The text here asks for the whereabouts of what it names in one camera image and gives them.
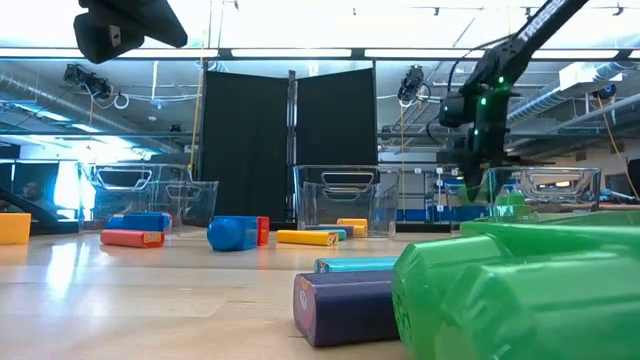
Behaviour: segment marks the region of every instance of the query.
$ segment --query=blue block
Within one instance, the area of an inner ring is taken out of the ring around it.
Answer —
[[[215,251],[245,251],[256,248],[256,216],[216,216],[209,225],[207,240]]]
[[[105,229],[163,232],[165,218],[166,215],[161,213],[136,213],[114,216],[107,221]]]
[[[397,256],[377,258],[322,258],[317,259],[314,272],[357,272],[392,270],[398,260]]]
[[[134,212],[134,213],[130,213],[129,215],[161,215],[164,217],[164,229],[168,230],[171,227],[171,217],[169,214],[167,213],[160,213],[160,212],[147,212],[147,213],[141,213],[141,212]]]
[[[353,237],[353,225],[305,225],[305,231],[328,231],[328,230],[344,230],[347,232],[347,237]]]

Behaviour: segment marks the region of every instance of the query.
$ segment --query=purple block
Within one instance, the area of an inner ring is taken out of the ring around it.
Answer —
[[[392,271],[298,274],[296,326],[316,347],[397,340]]]

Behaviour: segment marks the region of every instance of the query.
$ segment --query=wooden table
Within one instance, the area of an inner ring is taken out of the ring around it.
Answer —
[[[34,237],[0,247],[1,358],[405,359],[398,341],[311,348],[293,323],[293,278],[318,257],[398,255],[446,236],[226,254],[203,229],[147,250],[101,246],[97,234]]]

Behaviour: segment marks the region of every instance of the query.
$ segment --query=transparent storage container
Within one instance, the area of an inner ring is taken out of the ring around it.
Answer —
[[[531,222],[598,211],[601,171],[597,168],[504,167],[488,170],[475,201],[464,185],[448,186],[452,225],[473,220],[469,208],[495,222]]]
[[[218,182],[196,182],[186,166],[171,164],[81,164],[95,189],[85,228],[101,229],[115,214],[166,212],[173,226],[206,227],[215,210]]]
[[[452,232],[461,223],[486,217],[490,213],[488,199],[478,196],[474,202],[469,201],[464,184],[445,183],[444,192],[446,206],[443,206],[440,219],[441,222],[450,224]]]
[[[368,220],[369,237],[395,236],[399,169],[379,166],[296,166],[298,229]]]

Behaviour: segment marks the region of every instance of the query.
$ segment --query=blue cylinder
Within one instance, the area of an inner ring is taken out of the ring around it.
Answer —
[[[245,251],[257,246],[257,230],[255,217],[215,217],[207,240],[215,251]]]

